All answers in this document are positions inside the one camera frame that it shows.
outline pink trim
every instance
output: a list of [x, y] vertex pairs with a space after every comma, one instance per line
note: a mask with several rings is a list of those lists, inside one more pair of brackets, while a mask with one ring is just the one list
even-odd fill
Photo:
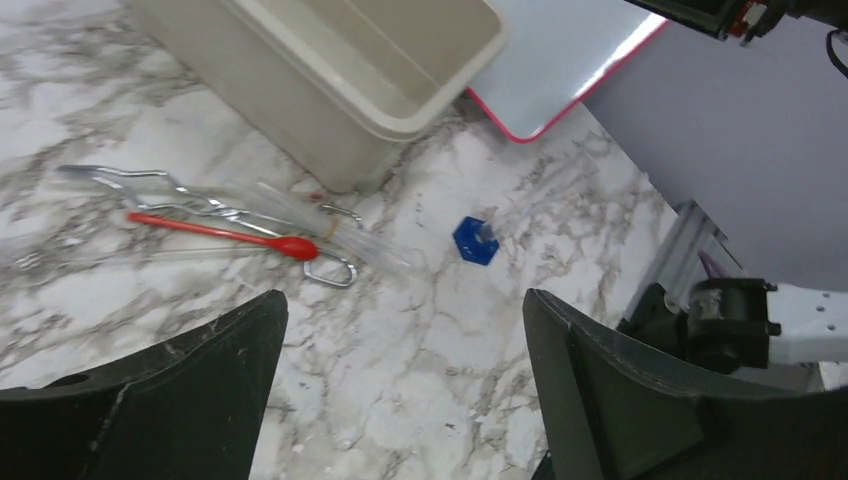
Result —
[[580, 96], [579, 96], [579, 97], [577, 97], [577, 98], [576, 98], [573, 102], [571, 102], [570, 104], [568, 104], [568, 105], [567, 105], [567, 106], [566, 106], [566, 107], [565, 107], [565, 108], [564, 108], [561, 112], [559, 112], [559, 113], [558, 113], [558, 114], [557, 114], [557, 115], [556, 115], [556, 116], [555, 116], [555, 117], [554, 117], [554, 118], [553, 118], [553, 119], [552, 119], [552, 120], [551, 120], [551, 121], [550, 121], [547, 125], [545, 125], [545, 127], [544, 127], [544, 128], [542, 128], [542, 130], [540, 130], [540, 131], [539, 131], [539, 133], [537, 133], [536, 135], [533, 135], [532, 137], [528, 137], [528, 138], [521, 138], [521, 137], [516, 137], [515, 135], [513, 135], [513, 133], [512, 133], [512, 132], [510, 132], [510, 131], [509, 131], [509, 129], [507, 129], [507, 128], [506, 128], [506, 125], [504, 125], [504, 124], [503, 124], [503, 122], [501, 122], [501, 120], [500, 120], [500, 119], [499, 119], [499, 118], [498, 118], [498, 117], [494, 114], [494, 112], [492, 112], [492, 110], [489, 108], [489, 106], [488, 106], [488, 105], [486, 105], [486, 103], [483, 101], [483, 99], [482, 99], [482, 98], [480, 98], [480, 96], [479, 96], [479, 95], [477, 95], [477, 92], [475, 92], [475, 91], [474, 91], [474, 89], [472, 89], [471, 87], [469, 87], [469, 88], [468, 88], [468, 90], [467, 90], [467, 91], [468, 91], [468, 94], [469, 94], [469, 95], [471, 95], [471, 98], [473, 98], [473, 99], [474, 99], [474, 101], [476, 101], [476, 102], [480, 105], [480, 108], [482, 108], [482, 109], [483, 109], [483, 111], [484, 111], [484, 112], [486, 112], [486, 115], [488, 115], [488, 116], [489, 116], [489, 118], [491, 118], [491, 119], [492, 119], [492, 121], [495, 123], [495, 125], [498, 127], [498, 129], [500, 129], [500, 131], [502, 131], [502, 132], [504, 133], [504, 135], [506, 135], [506, 137], [507, 137], [508, 139], [512, 140], [512, 141], [513, 141], [513, 142], [515, 142], [515, 143], [521, 143], [521, 144], [525, 144], [525, 143], [532, 143], [532, 142], [534, 142], [534, 141], [538, 140], [538, 139], [539, 139], [539, 137], [541, 137], [542, 135], [544, 135], [544, 134], [545, 134], [548, 130], [550, 130], [550, 129], [551, 129], [551, 127], [553, 127], [553, 126], [554, 126], [554, 125], [555, 125], [558, 121], [560, 121], [560, 119], [562, 119], [562, 117], [566, 116], [566, 115], [568, 114], [568, 112], [570, 112], [570, 111], [571, 111], [571, 109], [572, 109], [572, 108], [574, 108], [575, 106], [577, 106], [577, 104], [578, 104], [578, 103], [582, 102], [582, 101], [583, 101], [583, 99], [585, 99], [586, 97], [588, 97], [589, 95], [591, 95], [591, 94], [595, 91], [595, 89], [596, 89], [596, 88], [598, 88], [599, 86], [601, 86], [601, 84], [602, 84], [602, 83], [604, 83], [604, 81], [605, 81], [605, 80], [606, 80], [606, 79], [607, 79], [610, 75], [612, 75], [613, 73], [615, 73], [616, 71], [618, 71], [618, 69], [619, 69], [619, 68], [621, 68], [621, 66], [622, 66], [622, 65], [624, 65], [624, 64], [625, 64], [628, 60], [630, 60], [630, 57], [632, 57], [633, 55], [635, 55], [637, 52], [641, 51], [641, 50], [642, 50], [642, 48], [643, 48], [645, 45], [647, 45], [647, 44], [648, 44], [648, 42], [650, 42], [651, 40], [653, 40], [653, 39], [654, 39], [654, 37], [656, 37], [656, 36], [657, 36], [660, 32], [662, 32], [663, 30], [665, 30], [669, 23], [671, 23], [671, 22], [670, 22], [670, 21], [668, 21], [668, 20], [666, 20], [665, 22], [663, 22], [663, 24], [662, 24], [662, 25], [660, 25], [660, 26], [659, 26], [656, 30], [654, 30], [654, 31], [653, 31], [650, 35], [648, 35], [648, 37], [647, 37], [647, 38], [645, 38], [645, 40], [644, 40], [642, 43], [640, 43], [640, 44], [639, 44], [636, 48], [634, 48], [633, 50], [631, 50], [631, 51], [630, 51], [630, 53], [628, 53], [627, 55], [625, 55], [625, 56], [624, 56], [624, 58], [622, 58], [621, 60], [619, 60], [619, 61], [618, 61], [615, 65], [613, 65], [612, 67], [610, 67], [610, 69], [609, 69], [609, 70], [607, 71], [607, 73], [603, 76], [603, 78], [601, 78], [600, 80], [598, 80], [597, 82], [595, 82], [595, 84], [594, 84], [594, 85], [592, 85], [591, 87], [589, 87], [589, 88], [588, 88], [585, 92], [583, 92], [583, 94], [582, 94], [582, 95], [580, 95]]

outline metal tongs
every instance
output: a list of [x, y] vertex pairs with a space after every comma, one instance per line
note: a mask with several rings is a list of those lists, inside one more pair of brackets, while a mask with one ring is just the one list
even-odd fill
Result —
[[[104, 167], [100, 165], [62, 165], [58, 167], [56, 171], [91, 180], [93, 182], [109, 187], [113, 191], [123, 196], [135, 208], [141, 210], [142, 212], [155, 212], [166, 209], [174, 209], [199, 217], [226, 220], [248, 230], [252, 230], [262, 235], [267, 235], [269, 237], [282, 237], [284, 235], [284, 232], [292, 231], [306, 235], [314, 235], [313, 232], [306, 231], [303, 228], [300, 228], [295, 223], [290, 222], [288, 220], [274, 218], [257, 212], [231, 207], [217, 198], [204, 195], [200, 192], [197, 192], [182, 185], [170, 173], [163, 170], [126, 171], [117, 168]], [[169, 190], [173, 190], [174, 192], [180, 195], [188, 197], [188, 200], [184, 203], [147, 203], [141, 197], [141, 194], [136, 191], [136, 189], [125, 185], [120, 181], [120, 179], [138, 178], [160, 179], [167, 184]], [[349, 216], [359, 224], [360, 228], [362, 226], [362, 219], [353, 212], [349, 212], [335, 205], [329, 204], [319, 205], [319, 208], [326, 210], [328, 213]], [[275, 225], [275, 227], [266, 228], [260, 223], [270, 223]], [[359, 278], [359, 271], [357, 270], [356, 265], [351, 263], [346, 258], [342, 257], [337, 253], [325, 249], [319, 249], [319, 253], [322, 256], [328, 257], [333, 261], [340, 263], [344, 268], [347, 269], [348, 276], [345, 280], [342, 281], [321, 277], [313, 272], [312, 261], [305, 261], [303, 262], [303, 274], [307, 278], [336, 288], [348, 288], [353, 285]]]

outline red spoon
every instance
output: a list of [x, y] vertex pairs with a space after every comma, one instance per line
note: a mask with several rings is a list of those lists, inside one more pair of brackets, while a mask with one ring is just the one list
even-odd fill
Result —
[[311, 240], [300, 237], [260, 237], [257, 235], [249, 235], [246, 233], [233, 232], [230, 230], [222, 230], [215, 227], [207, 227], [205, 225], [196, 225], [194, 223], [181, 222], [179, 220], [171, 220], [170, 218], [160, 217], [158, 215], [150, 215], [141, 212], [132, 212], [127, 214], [127, 220], [134, 223], [142, 223], [144, 225], [152, 225], [155, 227], [173, 228], [174, 230], [183, 230], [186, 232], [200, 233], [203, 235], [212, 235], [215, 237], [230, 238], [240, 242], [255, 243], [268, 248], [273, 248], [283, 255], [288, 255], [296, 260], [308, 262], [314, 260], [321, 254], [318, 247]]

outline marble surface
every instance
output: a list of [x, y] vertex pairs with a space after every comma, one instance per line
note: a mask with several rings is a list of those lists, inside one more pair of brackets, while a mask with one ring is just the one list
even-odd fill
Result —
[[[235, 168], [293, 191], [318, 188], [118, 4], [9, 3], [0, 7], [4, 258], [12, 247], [121, 258], [207, 245], [128, 224], [120, 199], [57, 182], [50, 172], [61, 164], [163, 168], [192, 184]], [[507, 211], [563, 166], [562, 200], [519, 225], [492, 265], [459, 259], [451, 232], [463, 216]], [[54, 264], [18, 278], [0, 268], [0, 388], [43, 386], [275, 288], [290, 319], [252, 478], [527, 479], [545, 438], [525, 289], [612, 325], [675, 218], [582, 106], [519, 147], [460, 103], [406, 150], [379, 193], [333, 200], [418, 251], [426, 278], [401, 284], [364, 267], [353, 288], [334, 290], [273, 254]], [[10, 243], [17, 235], [26, 245]]]

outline beige plastic bin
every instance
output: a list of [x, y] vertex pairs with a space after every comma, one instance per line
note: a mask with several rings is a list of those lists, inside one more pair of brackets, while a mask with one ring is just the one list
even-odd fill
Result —
[[403, 144], [506, 42], [485, 0], [130, 3], [153, 37], [338, 192], [378, 187]]

